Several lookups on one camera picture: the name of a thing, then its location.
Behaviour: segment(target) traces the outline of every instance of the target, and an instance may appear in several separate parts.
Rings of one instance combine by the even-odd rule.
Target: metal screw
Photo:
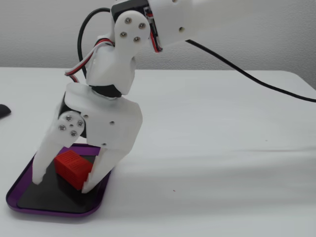
[[[146,27],[145,23],[140,23],[138,26],[139,29],[144,29],[145,27]]]
[[[77,136],[77,132],[76,132],[76,131],[71,131],[71,132],[70,132],[70,135],[71,135],[72,137],[76,137],[76,136]]]
[[[83,126],[83,121],[79,120],[79,121],[77,122],[77,126],[78,126],[78,127],[82,127],[82,126]]]
[[[66,116],[66,120],[67,120],[68,122],[70,122],[71,120],[73,120],[73,118],[72,118],[70,115],[67,115],[67,116]]]
[[[127,37],[127,33],[126,32],[122,32],[119,36],[121,36],[122,38]]]
[[[140,38],[139,37],[135,37],[134,38],[134,42],[139,42],[140,41]]]
[[[130,24],[131,22],[132,22],[132,18],[127,17],[127,18],[125,19],[125,23],[126,23],[126,24]]]
[[[59,130],[60,131],[65,131],[66,130],[66,126],[65,125],[60,125],[59,126]]]

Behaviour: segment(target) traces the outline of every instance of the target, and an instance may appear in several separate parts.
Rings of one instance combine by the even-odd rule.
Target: white wall
[[[0,66],[61,67],[77,63],[77,36],[89,12],[114,0],[0,0]],[[84,52],[109,29],[101,13],[88,25]],[[291,71],[316,88],[316,6],[288,7],[235,22],[193,38],[248,70]],[[228,69],[187,43],[137,56],[139,69]]]

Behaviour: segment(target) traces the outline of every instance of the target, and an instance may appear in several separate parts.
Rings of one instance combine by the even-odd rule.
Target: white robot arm
[[[63,147],[80,136],[101,148],[82,192],[91,191],[132,149],[142,124],[138,104],[126,100],[136,62],[150,41],[155,52],[197,32],[275,5],[276,0],[123,0],[111,8],[111,32],[89,57],[87,85],[67,85],[62,103],[33,161],[33,182]]]

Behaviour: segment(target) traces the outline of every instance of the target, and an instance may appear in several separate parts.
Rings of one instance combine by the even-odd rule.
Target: black cable
[[[82,36],[83,36],[83,32],[84,32],[85,27],[87,26],[87,24],[89,23],[89,21],[91,20],[91,18],[94,15],[96,15],[100,12],[110,12],[110,11],[111,10],[107,7],[102,7],[102,8],[96,9],[87,16],[87,18],[84,20],[83,24],[81,25],[81,28],[79,31],[79,36],[78,36],[78,42],[77,42],[78,57],[79,57],[80,62],[83,60],[81,43],[82,43]],[[87,69],[85,68],[85,66],[83,66],[82,72],[84,74],[84,77],[86,78]]]
[[[297,98],[297,99],[300,99],[300,100],[305,100],[305,101],[309,101],[309,102],[313,102],[313,103],[316,103],[316,99],[311,99],[311,98],[307,98],[307,97],[304,97],[304,96],[300,96],[300,95],[297,95],[297,94],[294,94],[292,92],[289,92],[289,91],[286,91],[286,90],[283,90],[283,89],[280,89],[280,88],[277,88],[275,86],[272,86],[272,85],[269,85],[269,84],[266,84],[264,83],[263,81],[260,81],[258,79],[256,79],[255,77],[253,77],[252,75],[248,74],[247,72],[245,72],[243,69],[239,68],[238,66],[236,66],[235,64],[233,64],[232,62],[228,61],[226,58],[222,57],[221,55],[215,53],[214,51],[204,47],[203,45],[189,39],[186,41],[187,43],[195,46],[195,47],[198,47],[199,49],[213,55],[215,58],[221,60],[222,62],[226,63],[228,66],[230,66],[231,68],[235,69],[236,71],[238,71],[239,73],[243,74],[244,76],[248,77],[250,80],[266,87],[266,88],[269,88],[271,90],[275,90],[277,92],[280,92],[280,93],[283,93],[283,94],[286,94],[286,95],[289,95],[289,96],[292,96],[294,98]]]

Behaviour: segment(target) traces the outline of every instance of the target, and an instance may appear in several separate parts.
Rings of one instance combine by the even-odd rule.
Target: red block
[[[75,189],[81,190],[93,164],[74,151],[62,153],[54,159],[56,173]]]

